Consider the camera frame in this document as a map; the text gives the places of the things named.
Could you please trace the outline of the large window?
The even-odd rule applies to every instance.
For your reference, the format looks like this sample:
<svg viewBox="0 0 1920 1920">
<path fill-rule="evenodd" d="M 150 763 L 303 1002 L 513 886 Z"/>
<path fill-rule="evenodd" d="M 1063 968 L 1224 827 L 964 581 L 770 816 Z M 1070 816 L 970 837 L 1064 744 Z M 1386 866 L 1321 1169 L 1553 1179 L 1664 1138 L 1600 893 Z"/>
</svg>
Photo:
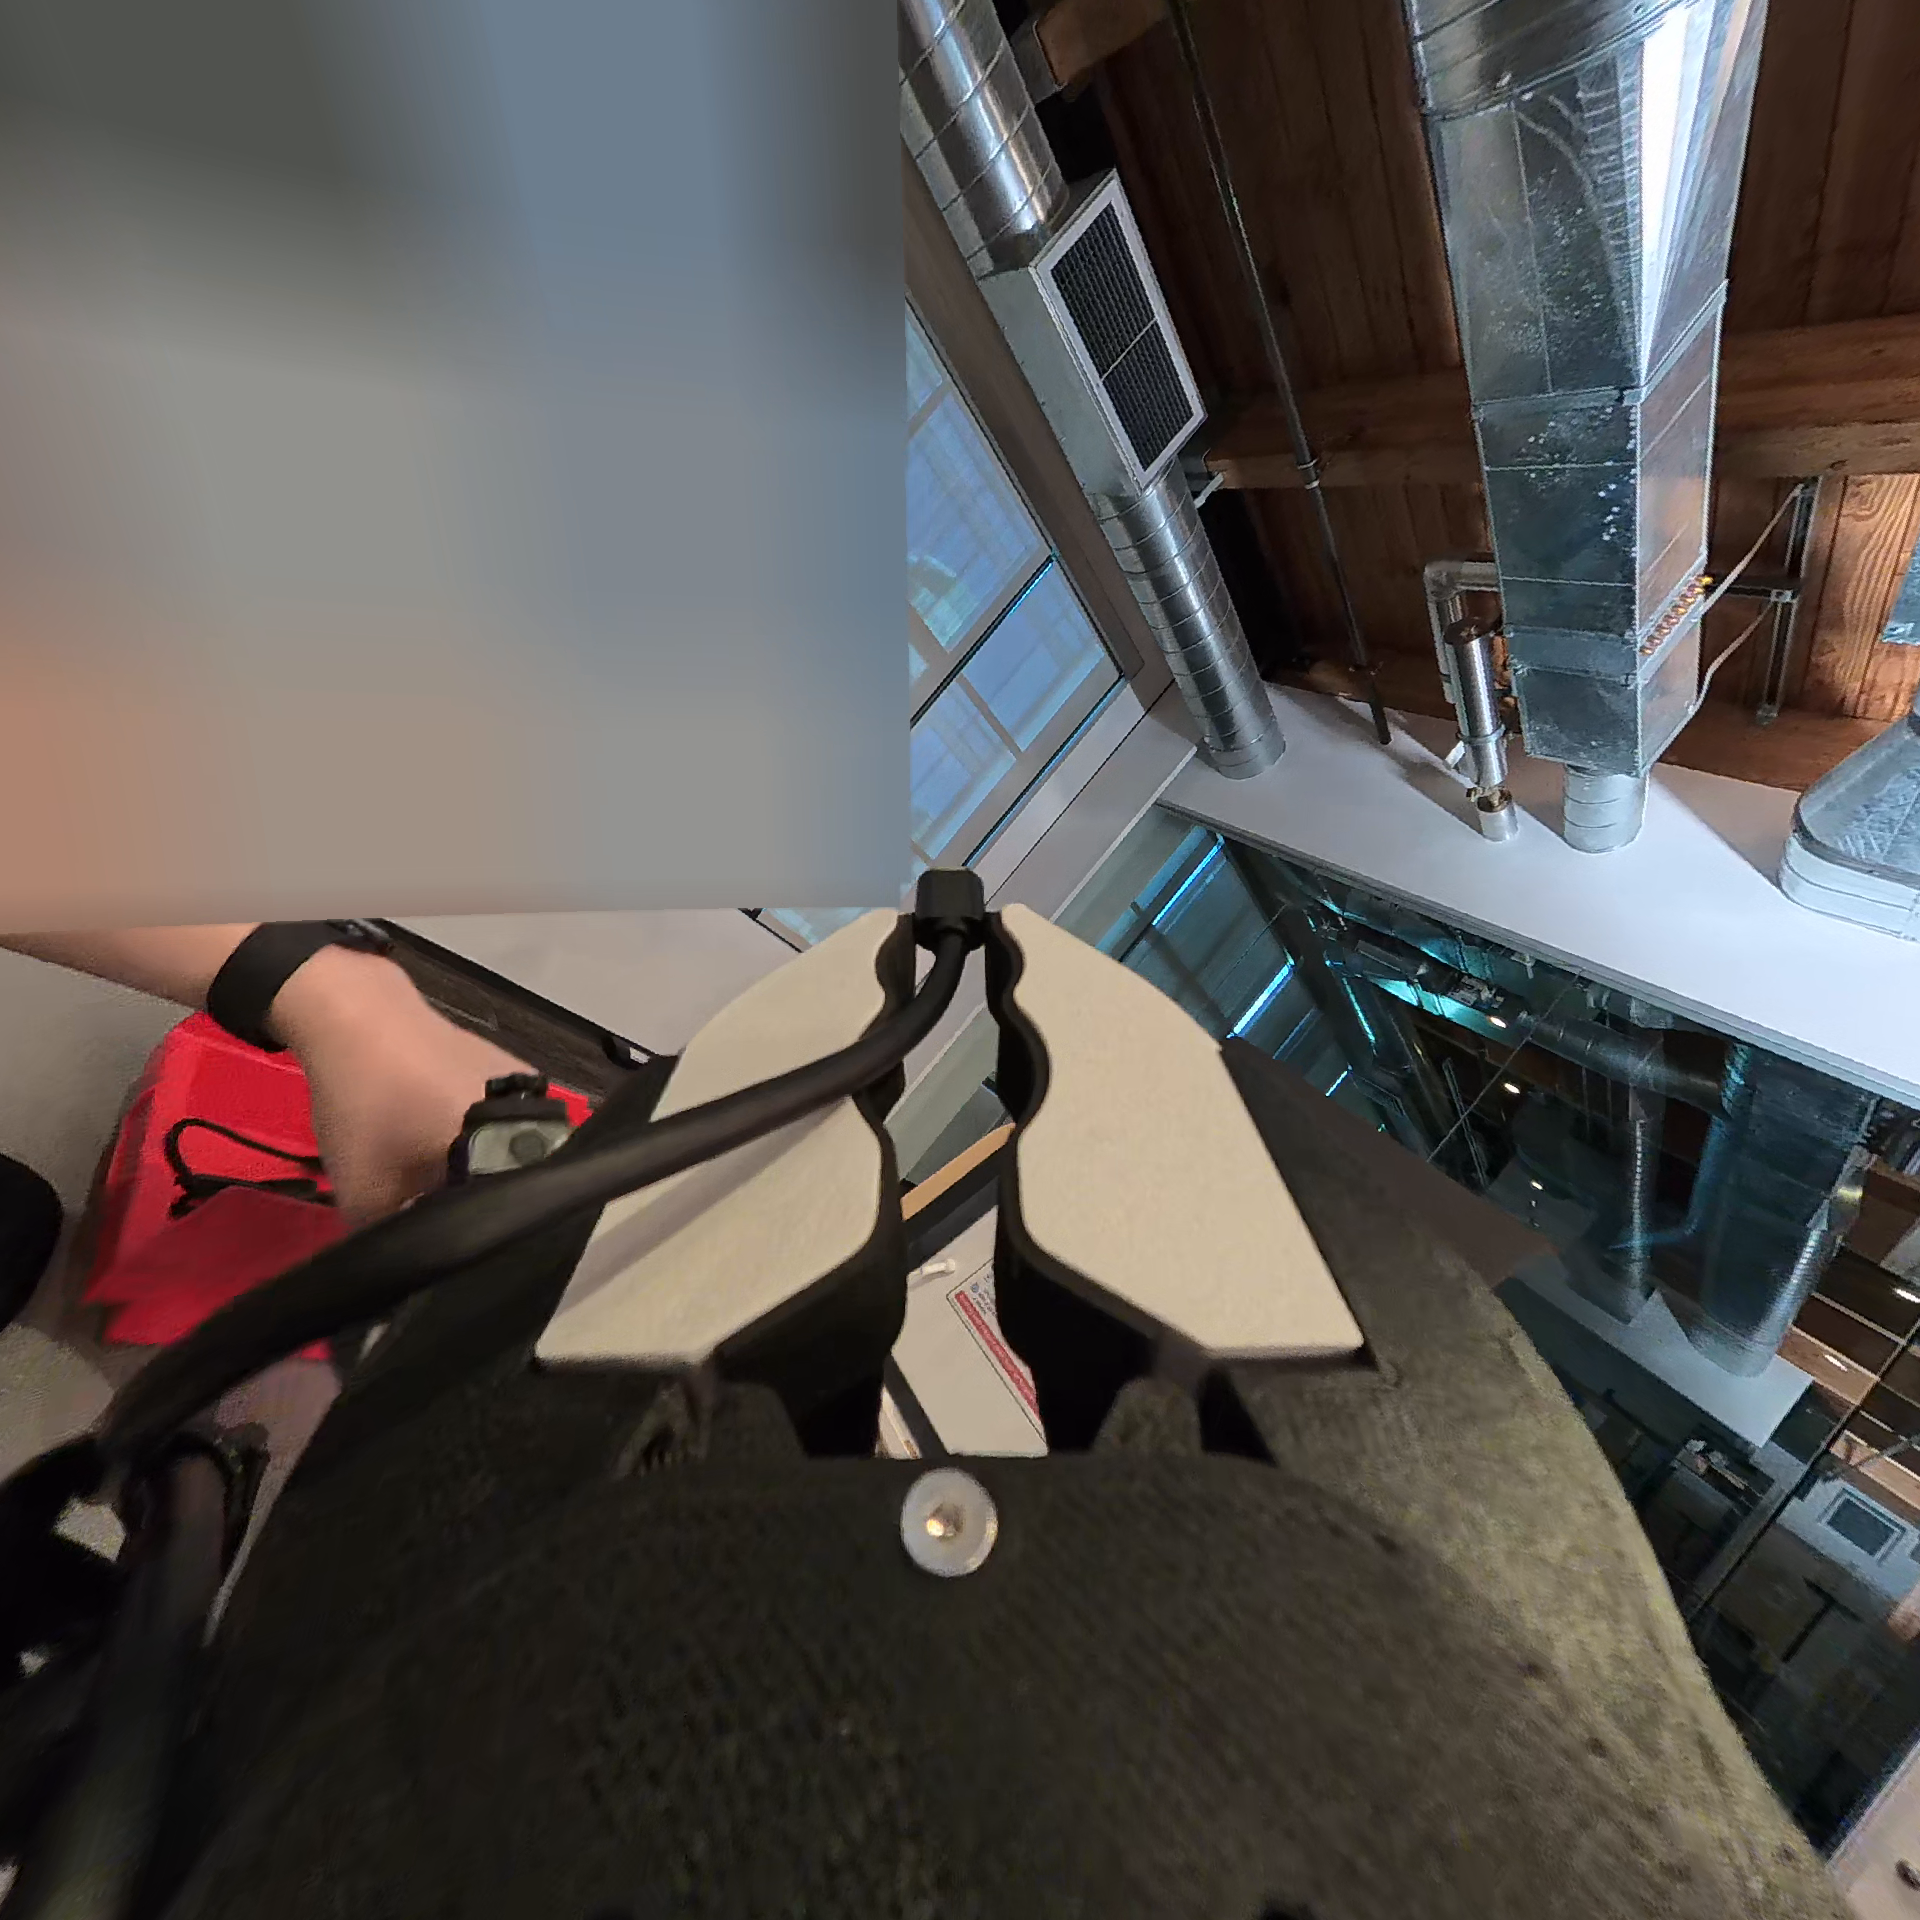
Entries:
<svg viewBox="0 0 1920 1920">
<path fill-rule="evenodd" d="M 902 337 L 910 847 L 922 872 L 992 842 L 1119 666 L 913 307 Z"/>
</svg>

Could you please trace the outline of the black wristband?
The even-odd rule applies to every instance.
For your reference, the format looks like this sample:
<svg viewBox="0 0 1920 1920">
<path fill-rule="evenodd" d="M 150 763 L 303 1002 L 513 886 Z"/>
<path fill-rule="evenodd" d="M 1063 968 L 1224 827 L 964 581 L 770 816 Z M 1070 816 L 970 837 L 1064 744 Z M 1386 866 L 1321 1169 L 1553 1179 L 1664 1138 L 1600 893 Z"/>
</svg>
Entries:
<svg viewBox="0 0 1920 1920">
<path fill-rule="evenodd" d="M 231 949 L 209 978 L 204 1011 L 228 1039 L 281 1054 L 271 1008 L 298 968 L 327 949 L 391 958 L 391 931 L 370 918 L 266 920 Z"/>
</svg>

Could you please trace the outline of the thin black ceiling pipe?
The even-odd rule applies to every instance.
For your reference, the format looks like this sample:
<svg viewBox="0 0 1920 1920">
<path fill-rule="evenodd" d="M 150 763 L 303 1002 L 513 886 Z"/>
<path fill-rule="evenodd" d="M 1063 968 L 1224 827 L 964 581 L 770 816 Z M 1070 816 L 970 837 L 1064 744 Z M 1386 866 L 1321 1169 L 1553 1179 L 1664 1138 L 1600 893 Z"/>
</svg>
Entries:
<svg viewBox="0 0 1920 1920">
<path fill-rule="evenodd" d="M 1254 311 L 1254 330 L 1279 407 L 1287 450 L 1294 470 L 1303 483 L 1303 495 L 1312 504 L 1312 521 L 1316 526 L 1316 537 L 1322 547 L 1322 563 L 1335 591 L 1335 603 L 1349 642 L 1350 672 L 1356 673 L 1356 680 L 1365 697 L 1376 741 L 1378 744 L 1386 746 L 1393 741 L 1393 729 L 1385 711 L 1385 697 L 1380 691 L 1376 659 L 1362 632 L 1359 611 L 1352 600 L 1352 582 L 1337 543 L 1337 528 L 1327 507 L 1327 491 L 1322 483 L 1321 464 L 1308 437 L 1303 403 L 1290 378 L 1287 351 L 1279 339 L 1276 307 L 1269 299 L 1264 273 L 1257 261 L 1254 240 L 1242 214 L 1226 141 L 1216 117 L 1202 50 L 1192 30 L 1192 7 L 1188 2 L 1169 2 L 1168 16 L 1188 83 L 1198 135 L 1207 150 L 1207 167 L 1213 179 L 1216 201 L 1221 203 L 1221 214 L 1231 240 L 1239 273 L 1242 279 L 1246 294 Z"/>
</svg>

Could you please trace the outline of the rectangular metal duct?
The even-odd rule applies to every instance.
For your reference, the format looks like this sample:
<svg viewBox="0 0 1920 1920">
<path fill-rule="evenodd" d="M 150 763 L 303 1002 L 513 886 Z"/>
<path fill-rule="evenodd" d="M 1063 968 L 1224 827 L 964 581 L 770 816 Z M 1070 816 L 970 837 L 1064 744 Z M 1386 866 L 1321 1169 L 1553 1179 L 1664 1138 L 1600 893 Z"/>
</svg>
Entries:
<svg viewBox="0 0 1920 1920">
<path fill-rule="evenodd" d="M 1701 679 L 1721 314 L 1762 2 L 1408 2 L 1528 757 L 1638 832 Z"/>
</svg>

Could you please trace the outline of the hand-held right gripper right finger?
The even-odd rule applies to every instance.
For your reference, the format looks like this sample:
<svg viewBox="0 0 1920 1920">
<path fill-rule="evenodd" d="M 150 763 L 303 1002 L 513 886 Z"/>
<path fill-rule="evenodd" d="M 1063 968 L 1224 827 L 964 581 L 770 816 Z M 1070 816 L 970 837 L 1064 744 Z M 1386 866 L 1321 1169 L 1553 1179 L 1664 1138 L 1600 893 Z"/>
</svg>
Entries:
<svg viewBox="0 0 1920 1920">
<path fill-rule="evenodd" d="M 994 1286 L 1026 1368 L 1352 1360 L 1359 1323 L 1208 1030 L 1026 904 L 992 960 L 1020 1093 Z"/>
</svg>

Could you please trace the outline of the shiny metal pipe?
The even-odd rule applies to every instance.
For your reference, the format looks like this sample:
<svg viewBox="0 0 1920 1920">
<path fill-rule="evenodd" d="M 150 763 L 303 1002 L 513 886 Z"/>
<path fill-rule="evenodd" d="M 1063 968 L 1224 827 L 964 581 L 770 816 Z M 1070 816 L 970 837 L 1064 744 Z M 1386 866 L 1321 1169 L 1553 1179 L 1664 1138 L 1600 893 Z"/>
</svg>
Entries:
<svg viewBox="0 0 1920 1920">
<path fill-rule="evenodd" d="M 1449 763 L 1468 786 L 1480 837 L 1501 845 L 1518 837 L 1519 811 L 1509 789 L 1497 587 L 1490 560 L 1423 563 L 1433 654 L 1456 721 Z"/>
</svg>

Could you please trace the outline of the metal vent grille box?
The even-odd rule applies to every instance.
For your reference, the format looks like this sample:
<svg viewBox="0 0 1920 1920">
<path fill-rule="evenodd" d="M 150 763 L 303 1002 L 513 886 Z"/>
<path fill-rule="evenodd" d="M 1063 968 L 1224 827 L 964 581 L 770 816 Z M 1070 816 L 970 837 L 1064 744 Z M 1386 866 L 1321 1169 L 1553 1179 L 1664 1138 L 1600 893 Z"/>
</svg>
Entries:
<svg viewBox="0 0 1920 1920">
<path fill-rule="evenodd" d="M 1141 495 L 1178 462 L 1207 409 L 1117 171 L 980 291 L 1085 494 Z"/>
</svg>

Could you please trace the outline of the round spiral metal duct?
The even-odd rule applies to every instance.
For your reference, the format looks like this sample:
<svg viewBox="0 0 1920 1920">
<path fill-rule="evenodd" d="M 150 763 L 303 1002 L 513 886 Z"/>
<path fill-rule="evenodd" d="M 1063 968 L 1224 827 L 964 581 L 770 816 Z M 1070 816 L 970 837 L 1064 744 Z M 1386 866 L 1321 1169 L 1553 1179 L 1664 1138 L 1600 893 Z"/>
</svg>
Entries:
<svg viewBox="0 0 1920 1920">
<path fill-rule="evenodd" d="M 1073 182 L 994 5 L 896 9 L 902 143 L 980 287 L 1040 251 Z M 1285 751 L 1279 720 L 1182 456 L 1141 495 L 1081 494 L 1198 725 L 1205 763 L 1234 779 L 1273 766 Z"/>
</svg>

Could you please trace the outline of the person's left hand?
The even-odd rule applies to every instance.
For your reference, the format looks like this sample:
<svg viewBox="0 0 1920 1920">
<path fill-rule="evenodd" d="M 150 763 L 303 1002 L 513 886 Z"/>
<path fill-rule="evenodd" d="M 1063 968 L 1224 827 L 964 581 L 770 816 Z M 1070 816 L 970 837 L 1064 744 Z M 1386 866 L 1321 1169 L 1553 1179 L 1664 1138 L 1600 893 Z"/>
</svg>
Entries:
<svg viewBox="0 0 1920 1920">
<path fill-rule="evenodd" d="M 527 1063 L 446 1018 L 389 958 L 322 949 L 271 1002 L 343 1217 L 362 1226 L 440 1185 L 488 1081 Z"/>
</svg>

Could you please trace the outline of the white sheet with red border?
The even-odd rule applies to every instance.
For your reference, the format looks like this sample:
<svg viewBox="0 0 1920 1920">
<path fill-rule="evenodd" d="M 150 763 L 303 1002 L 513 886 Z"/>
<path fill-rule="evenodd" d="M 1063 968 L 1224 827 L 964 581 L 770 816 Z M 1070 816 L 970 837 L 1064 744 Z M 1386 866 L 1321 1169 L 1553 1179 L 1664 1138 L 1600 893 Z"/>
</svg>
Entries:
<svg viewBox="0 0 1920 1920">
<path fill-rule="evenodd" d="M 944 1295 L 952 1323 L 964 1331 L 968 1350 L 992 1381 L 986 1405 L 992 1407 L 989 1454 L 1041 1455 L 1049 1440 L 1040 1417 L 1034 1381 L 1000 1330 L 997 1311 L 994 1263 L 980 1259 L 962 1280 L 954 1280 Z"/>
</svg>

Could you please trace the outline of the red box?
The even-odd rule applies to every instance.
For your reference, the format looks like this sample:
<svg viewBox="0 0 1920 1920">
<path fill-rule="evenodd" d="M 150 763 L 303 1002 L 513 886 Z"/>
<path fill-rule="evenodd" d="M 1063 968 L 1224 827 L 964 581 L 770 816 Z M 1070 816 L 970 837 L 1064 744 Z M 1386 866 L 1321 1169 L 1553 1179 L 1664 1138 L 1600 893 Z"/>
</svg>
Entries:
<svg viewBox="0 0 1920 1920">
<path fill-rule="evenodd" d="M 349 1226 L 297 1058 L 188 1015 L 152 1049 L 105 1151 L 79 1298 L 106 1343 L 172 1347 Z"/>
</svg>

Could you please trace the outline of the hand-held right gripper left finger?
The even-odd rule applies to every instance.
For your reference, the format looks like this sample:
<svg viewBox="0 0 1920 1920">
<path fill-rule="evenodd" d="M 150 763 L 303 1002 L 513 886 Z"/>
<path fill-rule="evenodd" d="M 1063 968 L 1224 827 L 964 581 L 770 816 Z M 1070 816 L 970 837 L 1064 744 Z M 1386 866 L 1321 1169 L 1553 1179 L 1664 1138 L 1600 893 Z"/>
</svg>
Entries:
<svg viewBox="0 0 1920 1920">
<path fill-rule="evenodd" d="M 706 1022 L 655 1117 L 849 1047 L 905 1008 L 916 966 L 897 911 L 842 926 Z M 766 1385 L 805 1448 L 874 1448 L 881 1368 L 905 1319 L 888 1102 L 888 1090 L 840 1096 L 610 1202 L 534 1360 Z"/>
</svg>

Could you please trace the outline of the flared metal duct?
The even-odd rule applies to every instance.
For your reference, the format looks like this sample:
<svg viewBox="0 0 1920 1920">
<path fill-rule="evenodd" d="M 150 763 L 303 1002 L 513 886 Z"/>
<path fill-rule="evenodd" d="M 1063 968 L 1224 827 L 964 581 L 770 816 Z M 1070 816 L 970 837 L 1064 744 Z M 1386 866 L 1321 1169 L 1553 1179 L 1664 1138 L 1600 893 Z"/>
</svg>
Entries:
<svg viewBox="0 0 1920 1920">
<path fill-rule="evenodd" d="M 1918 942 L 1918 706 L 1800 792 L 1777 885 L 1817 913 Z"/>
</svg>

